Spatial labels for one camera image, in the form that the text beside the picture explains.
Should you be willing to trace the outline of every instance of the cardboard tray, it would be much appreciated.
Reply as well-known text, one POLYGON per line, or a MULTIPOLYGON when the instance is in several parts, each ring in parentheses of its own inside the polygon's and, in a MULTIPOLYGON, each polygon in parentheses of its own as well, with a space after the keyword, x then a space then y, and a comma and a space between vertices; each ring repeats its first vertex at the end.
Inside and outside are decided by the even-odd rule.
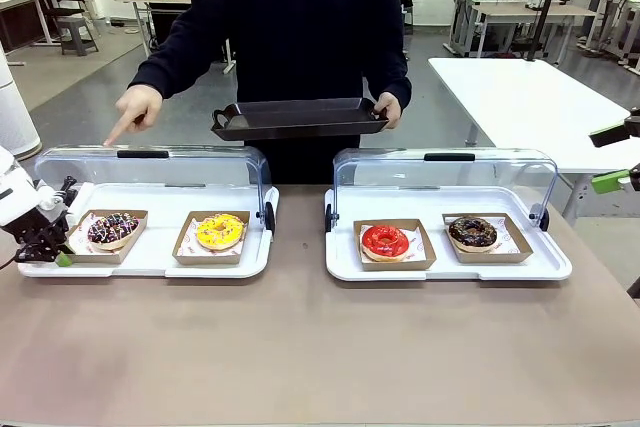
POLYGON ((222 210, 194 210, 189 212, 187 215, 184 224, 182 225, 182 229, 180 229, 180 235, 178 235, 178 239, 173 247, 173 257, 181 264, 181 265, 215 265, 216 267, 221 267, 222 265, 228 265, 229 267, 234 267, 235 265, 240 263, 240 258, 242 257, 242 250, 244 250, 244 244, 242 245, 242 250, 238 255, 178 255, 178 251, 180 249, 180 245, 182 245, 182 240, 184 239, 187 230, 189 229, 189 225, 191 224, 191 220, 195 219, 196 222, 202 222, 204 219, 208 217, 213 217, 216 214, 229 214, 235 215, 245 224, 245 229, 242 234, 242 240, 245 239, 247 235, 247 229, 249 228, 249 220, 251 219, 251 212, 248 210, 240 210, 240 211, 222 211, 222 210))
POLYGON ((106 252, 100 254, 69 254, 69 258, 73 263, 87 263, 87 264, 121 264, 124 259, 127 257, 136 241, 142 235, 142 232, 147 226, 147 220, 149 216, 149 212, 146 210, 128 210, 128 209, 118 209, 118 210, 89 210, 87 211, 80 222, 76 226, 73 227, 69 231, 67 235, 67 239, 71 238, 73 233, 78 229, 82 222, 91 214, 94 214, 97 217, 107 217, 111 214, 131 214, 136 217, 140 223, 138 224, 138 228, 131 234, 131 240, 126 243, 126 245, 116 252, 106 252))
POLYGON ((453 242, 451 238, 451 234, 449 234, 449 226, 445 223, 445 232, 447 233, 447 238, 451 242, 451 246, 453 247, 454 252, 456 253, 456 257, 462 264, 518 264, 520 262, 524 262, 531 254, 533 254, 533 249, 531 249, 531 245, 527 242, 527 239, 524 238, 520 229, 513 222, 513 219, 509 217, 509 214, 504 212, 482 212, 482 213, 457 213, 457 214, 442 214, 442 221, 445 222, 445 219, 448 217, 504 217, 505 227, 511 235, 511 238, 515 242, 519 254, 510 254, 510 253, 491 253, 491 252, 482 252, 482 253, 471 253, 465 252, 464 250, 460 250, 453 242))
POLYGON ((422 245, 424 246, 424 253, 426 260, 407 260, 405 262, 362 262, 362 268, 368 271, 409 271, 409 270, 427 270, 436 261, 436 251, 433 249, 431 240, 427 235, 427 231, 420 222, 419 219, 384 219, 384 220, 356 220, 353 223, 353 233, 356 242, 356 252, 358 257, 361 256, 362 249, 360 245, 360 231, 363 225, 391 225, 398 229, 414 231, 418 229, 420 231, 420 237, 422 238, 422 245))

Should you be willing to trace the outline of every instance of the black tray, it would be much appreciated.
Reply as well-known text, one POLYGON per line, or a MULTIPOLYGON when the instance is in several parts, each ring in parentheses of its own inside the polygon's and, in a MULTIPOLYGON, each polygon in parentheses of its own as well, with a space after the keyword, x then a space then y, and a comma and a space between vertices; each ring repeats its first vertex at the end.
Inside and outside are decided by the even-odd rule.
POLYGON ((369 99, 290 100, 231 104, 213 113, 212 131, 223 140, 271 140, 375 134, 388 120, 369 99))

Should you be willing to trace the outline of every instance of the yellow glazed donut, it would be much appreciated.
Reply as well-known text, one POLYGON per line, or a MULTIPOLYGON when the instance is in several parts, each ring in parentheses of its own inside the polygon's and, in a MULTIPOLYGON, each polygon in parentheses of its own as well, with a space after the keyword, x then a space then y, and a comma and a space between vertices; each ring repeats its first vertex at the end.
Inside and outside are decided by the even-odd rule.
POLYGON ((204 219, 196 237, 205 249, 226 250, 242 240, 244 223, 235 215, 216 214, 204 219))

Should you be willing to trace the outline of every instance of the white serving tray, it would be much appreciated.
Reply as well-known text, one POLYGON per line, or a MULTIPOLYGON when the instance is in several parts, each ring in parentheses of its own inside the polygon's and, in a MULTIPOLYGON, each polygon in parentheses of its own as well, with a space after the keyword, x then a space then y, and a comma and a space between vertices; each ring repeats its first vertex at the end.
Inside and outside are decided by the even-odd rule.
MULTIPOLYGON (((274 213, 279 192, 272 187, 265 193, 274 213)), ((59 267, 55 263, 21 263, 27 277, 195 277, 242 279, 264 270, 271 248, 272 232, 256 218, 258 195, 249 187, 165 187, 164 184, 85 183, 69 208, 70 227, 92 209, 132 209, 149 211, 147 228, 120 265, 77 263, 59 267), (194 210, 248 210, 251 220, 237 265, 184 266, 173 258, 173 248, 189 212, 194 210)))
MULTIPOLYGON (((333 190, 325 194, 325 207, 328 204, 333 204, 333 190)), ((338 214, 337 225, 326 234, 326 257, 327 269, 341 280, 562 280, 569 277, 572 270, 571 262, 551 236, 531 225, 529 209, 520 198, 502 187, 442 187, 437 190, 341 187, 338 214), (531 245, 533 254, 514 265, 459 263, 442 221, 443 213, 455 212, 509 214, 531 245), (353 222, 399 218, 422 221, 437 260, 426 271, 364 271, 353 238, 353 222)))

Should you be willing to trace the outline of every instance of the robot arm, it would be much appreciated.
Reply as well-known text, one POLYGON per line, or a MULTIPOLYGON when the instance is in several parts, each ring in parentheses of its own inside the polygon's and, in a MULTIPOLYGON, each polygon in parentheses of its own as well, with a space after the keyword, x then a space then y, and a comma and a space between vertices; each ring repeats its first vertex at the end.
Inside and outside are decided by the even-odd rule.
POLYGON ((65 245, 69 226, 67 208, 77 192, 75 179, 67 177, 59 191, 34 182, 8 150, 0 147, 0 229, 13 235, 20 245, 12 261, 53 262, 60 253, 70 254, 65 245))
MULTIPOLYGON (((629 117, 621 124, 604 128, 589 135, 593 146, 597 148, 622 142, 631 137, 640 137, 640 107, 631 109, 629 117)), ((591 185, 597 194, 606 194, 617 190, 640 192, 640 164, 629 170, 596 175, 591 181, 591 185)))

